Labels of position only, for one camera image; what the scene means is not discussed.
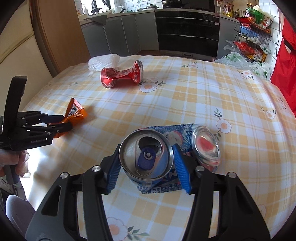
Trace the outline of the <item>person's left hand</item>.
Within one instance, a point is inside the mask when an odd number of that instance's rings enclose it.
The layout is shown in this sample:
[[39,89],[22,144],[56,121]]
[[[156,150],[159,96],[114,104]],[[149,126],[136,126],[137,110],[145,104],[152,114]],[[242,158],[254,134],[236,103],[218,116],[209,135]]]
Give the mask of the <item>person's left hand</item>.
[[6,165],[16,165],[16,174],[23,176],[28,172],[29,159],[28,151],[7,151],[2,150],[0,153],[1,177],[5,176],[3,167]]

